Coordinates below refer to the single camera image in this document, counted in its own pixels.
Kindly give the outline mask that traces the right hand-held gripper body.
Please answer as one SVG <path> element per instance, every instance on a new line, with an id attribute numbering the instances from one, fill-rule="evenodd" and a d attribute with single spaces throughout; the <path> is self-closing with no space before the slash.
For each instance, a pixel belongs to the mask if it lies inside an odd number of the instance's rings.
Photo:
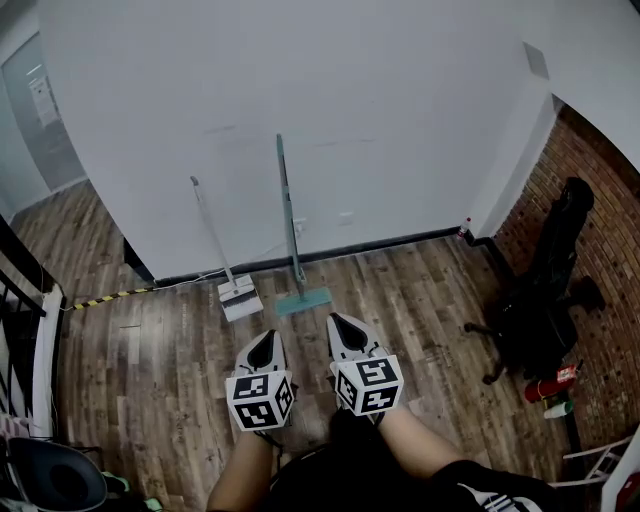
<path id="1" fill-rule="evenodd" d="M 330 363 L 336 404 L 355 416 L 372 417 L 395 408 L 404 387 L 397 357 L 387 351 L 359 354 Z"/>

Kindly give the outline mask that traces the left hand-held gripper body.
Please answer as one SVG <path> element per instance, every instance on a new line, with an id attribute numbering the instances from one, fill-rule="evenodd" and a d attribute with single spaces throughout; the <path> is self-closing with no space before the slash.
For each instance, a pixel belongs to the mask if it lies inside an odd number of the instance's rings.
<path id="1" fill-rule="evenodd" d="M 225 381 L 227 405 L 241 431 L 283 427 L 294 402 L 288 370 L 247 374 Z"/>

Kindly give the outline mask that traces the teal mop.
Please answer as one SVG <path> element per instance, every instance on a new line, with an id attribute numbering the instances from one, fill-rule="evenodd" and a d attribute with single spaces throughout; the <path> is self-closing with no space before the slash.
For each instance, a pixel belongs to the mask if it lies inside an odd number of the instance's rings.
<path id="1" fill-rule="evenodd" d="M 289 255 L 291 257 L 291 268 L 296 285 L 295 294 L 288 295 L 282 299 L 278 299 L 276 302 L 275 308 L 277 315 L 280 317 L 284 317 L 296 313 L 301 313 L 318 306 L 328 305 L 332 302 L 332 296 L 329 289 L 326 287 L 315 288 L 311 290 L 308 290 L 306 288 L 306 276 L 299 261 L 296 228 L 293 218 L 293 207 L 286 170 L 284 144 L 282 135 L 280 133 L 276 135 L 276 152 L 281 181 L 281 194 L 285 216 L 287 247 Z"/>

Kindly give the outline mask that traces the person's left forearm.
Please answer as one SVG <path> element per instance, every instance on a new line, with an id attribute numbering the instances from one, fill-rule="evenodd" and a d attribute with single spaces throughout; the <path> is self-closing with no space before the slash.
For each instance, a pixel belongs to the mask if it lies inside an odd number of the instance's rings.
<path id="1" fill-rule="evenodd" d="M 242 432 L 207 501 L 206 512 L 256 512 L 270 488 L 274 447 Z"/>

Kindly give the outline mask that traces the person's right forearm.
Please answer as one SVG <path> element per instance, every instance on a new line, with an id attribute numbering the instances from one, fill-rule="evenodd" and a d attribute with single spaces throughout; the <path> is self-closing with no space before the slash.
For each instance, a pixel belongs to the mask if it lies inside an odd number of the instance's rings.
<path id="1" fill-rule="evenodd" d="M 399 466 L 412 477 L 429 479 L 445 467 L 466 460 L 404 406 L 388 411 L 378 430 Z"/>

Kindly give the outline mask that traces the white dustpan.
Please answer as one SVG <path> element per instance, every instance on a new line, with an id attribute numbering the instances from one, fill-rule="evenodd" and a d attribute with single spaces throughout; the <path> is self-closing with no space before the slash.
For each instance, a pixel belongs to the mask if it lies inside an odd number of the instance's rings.
<path id="1" fill-rule="evenodd" d="M 229 322 L 261 312 L 264 309 L 250 275 L 237 277 L 234 279 L 234 283 L 220 284 L 218 294 L 223 313 Z"/>

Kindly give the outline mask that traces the person's black clothing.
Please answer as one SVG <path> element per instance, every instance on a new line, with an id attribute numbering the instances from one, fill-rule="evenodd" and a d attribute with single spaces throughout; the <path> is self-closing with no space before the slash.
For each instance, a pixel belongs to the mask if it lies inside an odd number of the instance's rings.
<path id="1" fill-rule="evenodd" d="M 412 477 L 378 430 L 386 413 L 370 420 L 336 412 L 330 442 L 285 466 L 263 512 L 564 512 L 544 481 L 467 457 L 429 479 Z"/>

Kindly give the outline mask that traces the yellow black striped floor strip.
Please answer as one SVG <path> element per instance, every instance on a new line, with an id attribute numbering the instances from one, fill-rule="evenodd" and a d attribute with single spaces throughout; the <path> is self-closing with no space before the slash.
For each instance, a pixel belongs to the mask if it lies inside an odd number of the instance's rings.
<path id="1" fill-rule="evenodd" d="M 87 300 L 85 302 L 76 303 L 76 304 L 74 304 L 74 305 L 72 305 L 70 307 L 67 307 L 67 308 L 61 308 L 61 311 L 68 312 L 68 311 L 84 310 L 84 309 L 87 309 L 87 308 L 90 308 L 90 307 L 97 306 L 97 305 L 102 304 L 102 303 L 114 301 L 114 300 L 119 299 L 119 298 L 125 298 L 125 297 L 129 297 L 129 296 L 133 296 L 133 295 L 145 294 L 145 293 L 149 293 L 149 292 L 154 292 L 156 290 L 159 290 L 159 288 L 151 286 L 151 287 L 143 287 L 143 288 L 137 288 L 137 289 L 132 289 L 132 290 L 126 290 L 126 291 L 119 291 L 119 292 L 114 293 L 114 294 L 110 294 L 110 295 L 98 297 L 98 298 L 95 298 L 95 299 Z"/>

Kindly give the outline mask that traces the red fire extinguisher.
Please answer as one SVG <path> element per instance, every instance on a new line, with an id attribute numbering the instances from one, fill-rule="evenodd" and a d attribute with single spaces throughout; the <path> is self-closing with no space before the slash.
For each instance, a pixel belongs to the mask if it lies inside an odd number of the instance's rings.
<path id="1" fill-rule="evenodd" d="M 529 403 L 536 403 L 569 390 L 577 380 L 582 364 L 570 364 L 558 369 L 550 377 L 529 383 L 524 397 Z"/>

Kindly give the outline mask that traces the black office chair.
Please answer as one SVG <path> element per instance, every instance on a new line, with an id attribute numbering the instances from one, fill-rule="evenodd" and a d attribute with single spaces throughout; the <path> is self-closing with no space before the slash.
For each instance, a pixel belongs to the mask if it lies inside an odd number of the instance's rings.
<path id="1" fill-rule="evenodd" d="M 587 313 L 605 309 L 595 281 L 586 276 L 569 286 L 576 243 L 594 206 L 586 181 L 570 177 L 552 202 L 526 272 L 490 308 L 490 324 L 466 323 L 464 330 L 491 337 L 498 360 L 482 382 L 491 385 L 507 370 L 521 370 L 526 379 L 548 378 L 560 368 L 578 336 L 569 314 L 574 306 Z"/>

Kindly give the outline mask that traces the black round seat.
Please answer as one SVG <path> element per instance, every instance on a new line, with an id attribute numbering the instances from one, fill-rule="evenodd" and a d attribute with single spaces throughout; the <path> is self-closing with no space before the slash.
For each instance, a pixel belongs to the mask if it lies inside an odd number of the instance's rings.
<path id="1" fill-rule="evenodd" d="M 107 498 L 101 471 L 74 448 L 13 437 L 7 442 L 7 451 L 19 490 L 43 512 L 89 512 Z"/>

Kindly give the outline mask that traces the black stair railing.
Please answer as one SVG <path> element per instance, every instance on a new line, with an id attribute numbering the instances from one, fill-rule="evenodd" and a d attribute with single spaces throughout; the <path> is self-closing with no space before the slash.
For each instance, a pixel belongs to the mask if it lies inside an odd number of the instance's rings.
<path id="1" fill-rule="evenodd" d="M 0 216 L 0 413 L 60 438 L 58 356 L 65 294 Z"/>

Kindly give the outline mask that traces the white folding rack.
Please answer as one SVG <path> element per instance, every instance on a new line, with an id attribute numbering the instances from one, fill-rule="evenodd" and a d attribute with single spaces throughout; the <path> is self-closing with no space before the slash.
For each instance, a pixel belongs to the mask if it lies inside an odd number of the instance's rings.
<path id="1" fill-rule="evenodd" d="M 550 482 L 549 485 L 553 488 L 566 488 L 605 483 L 624 458 L 624 455 L 619 455 L 615 450 L 618 448 L 627 449 L 633 439 L 633 436 L 628 436 L 597 448 L 563 455 L 562 460 L 569 463 L 582 462 L 591 456 L 598 456 L 598 458 L 584 476 L 569 481 Z"/>

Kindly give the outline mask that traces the white paper notice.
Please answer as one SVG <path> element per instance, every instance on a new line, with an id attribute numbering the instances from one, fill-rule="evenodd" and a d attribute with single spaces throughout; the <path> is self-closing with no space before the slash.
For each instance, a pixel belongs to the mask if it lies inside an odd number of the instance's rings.
<path id="1" fill-rule="evenodd" d="M 55 98 L 49 86 L 48 78 L 42 76 L 29 83 L 34 107 L 43 128 L 59 120 Z"/>

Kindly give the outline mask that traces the grey wall panel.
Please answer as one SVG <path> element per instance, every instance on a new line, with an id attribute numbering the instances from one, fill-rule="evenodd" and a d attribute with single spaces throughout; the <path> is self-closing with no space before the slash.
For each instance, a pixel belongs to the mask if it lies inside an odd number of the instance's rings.
<path id="1" fill-rule="evenodd" d="M 540 79 L 549 80 L 548 66 L 544 53 L 528 42 L 523 42 L 523 47 L 531 73 Z"/>

